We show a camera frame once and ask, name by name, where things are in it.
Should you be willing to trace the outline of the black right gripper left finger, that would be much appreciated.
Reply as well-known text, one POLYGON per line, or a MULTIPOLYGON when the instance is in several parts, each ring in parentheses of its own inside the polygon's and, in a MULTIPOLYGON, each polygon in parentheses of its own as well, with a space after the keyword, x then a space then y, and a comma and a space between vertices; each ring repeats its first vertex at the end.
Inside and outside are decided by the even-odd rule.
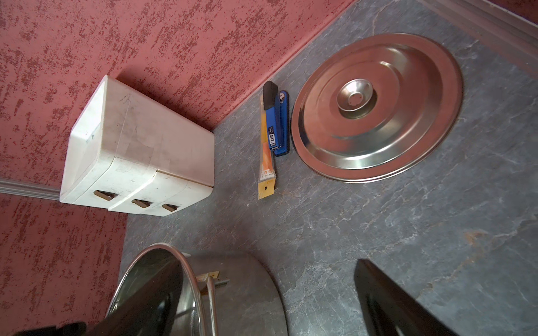
POLYGON ((182 294, 179 261, 168 263, 87 335, 169 335, 182 294))

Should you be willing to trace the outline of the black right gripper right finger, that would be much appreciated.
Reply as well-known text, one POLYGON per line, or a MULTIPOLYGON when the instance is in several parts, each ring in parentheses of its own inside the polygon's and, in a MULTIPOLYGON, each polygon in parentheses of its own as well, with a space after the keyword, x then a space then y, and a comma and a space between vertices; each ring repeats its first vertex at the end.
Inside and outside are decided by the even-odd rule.
POLYGON ((369 335, 454 335, 368 259, 359 259, 354 283, 369 335))

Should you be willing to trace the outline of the stainless steel pot lid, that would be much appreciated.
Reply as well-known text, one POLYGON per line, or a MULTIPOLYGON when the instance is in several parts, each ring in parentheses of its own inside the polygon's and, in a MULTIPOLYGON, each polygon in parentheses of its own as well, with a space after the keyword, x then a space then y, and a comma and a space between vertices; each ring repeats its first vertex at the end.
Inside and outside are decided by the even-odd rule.
POLYGON ((440 43, 379 34, 343 48, 306 81, 291 138, 313 171, 346 183, 389 179, 431 154, 455 125, 463 78, 440 43))

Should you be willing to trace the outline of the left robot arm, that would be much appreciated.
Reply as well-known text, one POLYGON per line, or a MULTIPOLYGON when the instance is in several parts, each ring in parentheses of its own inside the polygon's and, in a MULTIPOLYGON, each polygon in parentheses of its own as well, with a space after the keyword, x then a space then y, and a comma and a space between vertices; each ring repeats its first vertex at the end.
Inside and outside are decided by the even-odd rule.
POLYGON ((87 332, 84 322, 69 323, 65 326, 49 326, 14 333, 13 336, 81 336, 87 332))

